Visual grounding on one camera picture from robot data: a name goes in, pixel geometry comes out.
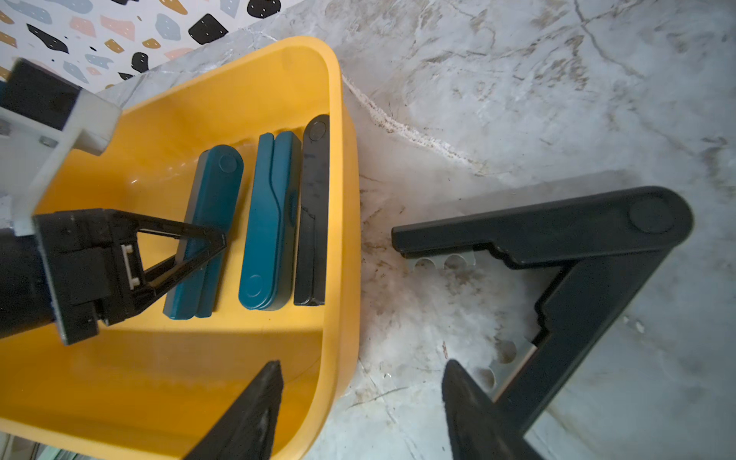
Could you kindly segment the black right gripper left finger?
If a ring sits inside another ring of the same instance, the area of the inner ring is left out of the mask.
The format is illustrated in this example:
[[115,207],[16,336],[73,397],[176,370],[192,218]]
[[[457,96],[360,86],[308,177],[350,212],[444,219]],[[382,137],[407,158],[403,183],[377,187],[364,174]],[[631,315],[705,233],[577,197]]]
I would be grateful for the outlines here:
[[269,361],[184,459],[270,459],[283,390],[281,363]]

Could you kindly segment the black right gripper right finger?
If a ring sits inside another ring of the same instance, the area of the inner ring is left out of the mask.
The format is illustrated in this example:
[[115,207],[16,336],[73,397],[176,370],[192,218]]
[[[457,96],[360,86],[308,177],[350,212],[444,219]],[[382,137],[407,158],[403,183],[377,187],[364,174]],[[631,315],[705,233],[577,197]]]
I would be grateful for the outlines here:
[[454,459],[541,457],[457,360],[446,365],[442,397]]

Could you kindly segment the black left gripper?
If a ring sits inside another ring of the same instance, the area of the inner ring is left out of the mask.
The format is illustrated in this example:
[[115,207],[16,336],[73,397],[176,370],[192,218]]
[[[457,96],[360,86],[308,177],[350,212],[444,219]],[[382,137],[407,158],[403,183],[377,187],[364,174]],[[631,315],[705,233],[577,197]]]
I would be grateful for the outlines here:
[[[224,251],[217,228],[120,210],[36,215],[71,151],[101,155],[122,109],[18,59],[1,84],[1,335],[56,322],[67,345],[147,310]],[[195,242],[188,259],[145,268],[141,234]]]

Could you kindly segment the yellow storage box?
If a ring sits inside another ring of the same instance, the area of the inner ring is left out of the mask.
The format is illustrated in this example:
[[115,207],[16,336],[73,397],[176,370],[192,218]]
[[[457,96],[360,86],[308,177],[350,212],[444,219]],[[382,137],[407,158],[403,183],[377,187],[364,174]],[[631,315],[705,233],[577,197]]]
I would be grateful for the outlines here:
[[[300,458],[347,388],[360,342],[360,181],[355,126],[334,51],[287,38],[122,114],[101,155],[73,151],[40,214],[112,208],[184,216],[200,154],[236,148],[247,170],[214,314],[172,320],[157,302],[97,337],[65,345],[55,326],[1,342],[1,429],[103,459],[188,453],[264,365],[285,388],[273,455]],[[256,312],[238,298],[258,137],[304,135],[330,119],[326,299]]]

